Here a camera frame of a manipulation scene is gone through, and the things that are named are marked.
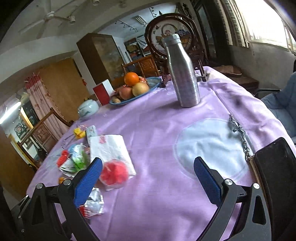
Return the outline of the pink floral curtain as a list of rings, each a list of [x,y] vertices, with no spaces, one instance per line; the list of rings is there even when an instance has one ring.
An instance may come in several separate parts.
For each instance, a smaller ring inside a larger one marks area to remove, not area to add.
[[[60,117],[63,117],[38,74],[33,73],[25,79],[25,88],[39,120],[45,117],[50,112],[51,108],[59,114]],[[57,140],[60,140],[62,135],[68,130],[68,127],[53,114],[44,121],[44,124]]]

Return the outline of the purple tablecloth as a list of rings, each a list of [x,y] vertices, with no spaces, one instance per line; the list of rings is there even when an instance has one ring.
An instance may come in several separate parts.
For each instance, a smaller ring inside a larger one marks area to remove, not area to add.
[[[200,103],[182,108],[172,83],[120,107],[106,105],[84,122],[100,135],[121,135],[136,175],[120,189],[104,192],[103,214],[91,219],[100,240],[196,240],[212,218],[211,204],[193,162],[207,165],[238,185],[253,177],[244,159],[234,117],[257,151],[277,138],[295,146],[265,104],[218,71],[206,67]]]

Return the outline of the red snack wrapper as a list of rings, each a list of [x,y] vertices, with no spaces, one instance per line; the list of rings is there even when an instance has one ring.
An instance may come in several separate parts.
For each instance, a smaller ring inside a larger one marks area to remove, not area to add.
[[[104,208],[103,195],[99,188],[93,187],[85,203],[79,206],[79,210],[85,218],[90,219],[95,215],[102,215]]]

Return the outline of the blue padded chair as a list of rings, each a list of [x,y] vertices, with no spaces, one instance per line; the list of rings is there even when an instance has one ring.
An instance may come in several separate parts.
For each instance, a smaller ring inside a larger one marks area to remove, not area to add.
[[[260,100],[283,124],[288,135],[295,145],[295,75],[292,73],[284,89],[258,89],[254,96],[259,98],[260,93],[268,93]]]

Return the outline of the tall wooden display cabinet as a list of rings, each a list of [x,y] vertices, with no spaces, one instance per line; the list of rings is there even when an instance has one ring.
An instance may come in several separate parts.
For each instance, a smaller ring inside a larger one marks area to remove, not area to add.
[[[108,79],[113,89],[125,85],[124,61],[111,35],[88,33],[76,45],[95,84]]]

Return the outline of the silver metal bottle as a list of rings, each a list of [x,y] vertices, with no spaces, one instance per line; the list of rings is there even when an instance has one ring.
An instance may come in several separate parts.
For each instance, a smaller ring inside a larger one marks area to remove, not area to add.
[[[181,107],[191,108],[198,105],[200,94],[196,74],[179,35],[166,36],[162,39],[162,43],[167,55],[168,70]]]

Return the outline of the red white box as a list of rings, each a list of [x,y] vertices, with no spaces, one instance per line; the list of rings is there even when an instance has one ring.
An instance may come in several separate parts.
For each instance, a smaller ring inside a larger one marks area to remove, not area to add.
[[[110,81],[106,79],[102,83],[96,85],[93,88],[93,91],[100,104],[104,106],[109,103],[114,89]]]

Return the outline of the green tea package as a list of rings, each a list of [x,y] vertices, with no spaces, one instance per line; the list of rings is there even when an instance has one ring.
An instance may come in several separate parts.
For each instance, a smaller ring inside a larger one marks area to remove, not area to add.
[[[90,165],[90,149],[81,144],[73,144],[68,149],[69,156],[66,162],[58,167],[68,177],[74,177],[79,171],[85,170]]]

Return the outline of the white ceiling fan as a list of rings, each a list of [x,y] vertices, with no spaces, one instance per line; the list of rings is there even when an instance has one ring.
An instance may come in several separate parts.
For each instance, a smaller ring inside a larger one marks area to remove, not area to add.
[[[53,11],[51,1],[44,1],[45,15],[43,16],[43,18],[26,25],[25,27],[20,29],[18,32],[20,34],[24,34],[28,30],[32,29],[33,27],[36,27],[37,25],[41,24],[41,28],[36,36],[36,39],[41,39],[41,37],[43,36],[43,34],[46,30],[46,27],[48,26],[49,21],[51,21],[51,20],[59,20],[59,21],[63,21],[63,22],[69,22],[70,24],[75,23],[76,20],[75,20],[75,17],[73,16],[73,14],[70,14],[67,17],[57,15],[57,13],[59,11],[63,10],[64,8],[66,8],[67,6],[69,6],[70,4],[72,4],[74,2],[75,1],[69,1],[66,4],[62,5],[60,8],[58,8],[57,10]]]

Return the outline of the yellow foam fruit net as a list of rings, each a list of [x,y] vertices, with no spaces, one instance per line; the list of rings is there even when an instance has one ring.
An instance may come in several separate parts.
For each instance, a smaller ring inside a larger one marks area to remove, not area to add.
[[[82,130],[81,128],[75,128],[73,130],[75,139],[79,140],[81,138],[86,137],[86,130]]]

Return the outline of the red foam net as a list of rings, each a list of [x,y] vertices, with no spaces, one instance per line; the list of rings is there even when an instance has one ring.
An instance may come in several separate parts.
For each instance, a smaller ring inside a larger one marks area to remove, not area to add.
[[[62,166],[68,159],[68,156],[69,156],[68,150],[63,150],[61,153],[61,156],[57,160],[57,166],[58,167]]]

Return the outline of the wooden side chair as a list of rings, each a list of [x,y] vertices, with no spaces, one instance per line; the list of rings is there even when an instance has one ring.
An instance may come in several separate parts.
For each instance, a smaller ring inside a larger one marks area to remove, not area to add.
[[[128,64],[122,64],[124,73],[134,72],[141,77],[159,77],[160,73],[152,55],[145,56]]]

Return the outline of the yellow pear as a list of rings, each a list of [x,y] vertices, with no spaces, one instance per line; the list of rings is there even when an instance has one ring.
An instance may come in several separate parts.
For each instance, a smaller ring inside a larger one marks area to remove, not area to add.
[[[142,95],[149,91],[149,86],[146,83],[138,82],[132,87],[132,92],[134,96]]]

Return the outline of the celadon lidded jar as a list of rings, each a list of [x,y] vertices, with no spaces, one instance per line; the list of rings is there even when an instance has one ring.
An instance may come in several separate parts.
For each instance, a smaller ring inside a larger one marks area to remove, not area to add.
[[[99,111],[99,105],[96,101],[89,99],[84,101],[78,108],[79,119],[86,120]]]

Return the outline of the black smartphone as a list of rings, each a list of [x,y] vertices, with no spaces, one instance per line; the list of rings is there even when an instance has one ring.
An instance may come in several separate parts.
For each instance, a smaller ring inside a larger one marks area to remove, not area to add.
[[[272,240],[295,240],[295,155],[278,138],[254,155],[271,221]]]

